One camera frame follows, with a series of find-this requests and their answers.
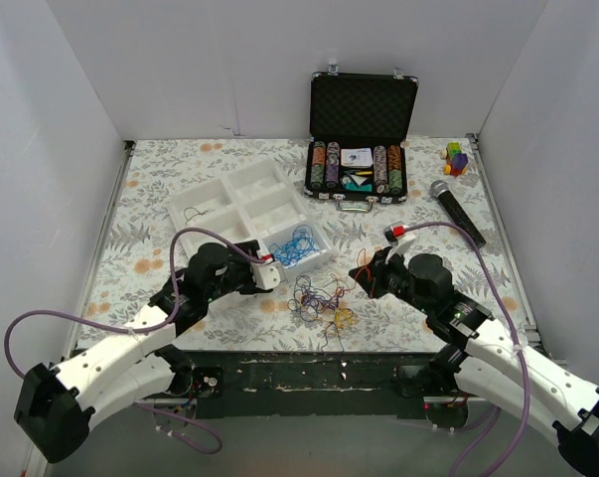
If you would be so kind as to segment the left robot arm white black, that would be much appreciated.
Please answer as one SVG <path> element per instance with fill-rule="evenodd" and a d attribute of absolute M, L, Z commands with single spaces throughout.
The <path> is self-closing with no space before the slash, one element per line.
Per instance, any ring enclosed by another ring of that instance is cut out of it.
<path fill-rule="evenodd" d="M 14 419 L 50 463 L 76 452 L 90 432 L 137 401 L 184 396 L 194 366 L 173 342 L 233 293 L 269 293 L 282 280 L 277 262 L 257 240 L 215 237 L 184 268 L 172 267 L 163 287 L 121 327 L 60 363 L 38 364 L 22 380 Z"/>

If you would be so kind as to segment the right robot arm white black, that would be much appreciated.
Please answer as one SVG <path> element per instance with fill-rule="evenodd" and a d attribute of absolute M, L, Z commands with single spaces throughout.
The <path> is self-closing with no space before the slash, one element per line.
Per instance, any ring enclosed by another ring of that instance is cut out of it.
<path fill-rule="evenodd" d="M 554 439 L 561 457 L 583 476 L 599 476 L 599 386 L 560 367 L 532 347 L 514 342 L 509 327 L 455 288 L 440 256 L 405 260 L 390 248 L 349 272 L 370 298 L 391 294 L 425 316 L 456 361 L 430 371 L 443 395 L 464 390 Z"/>

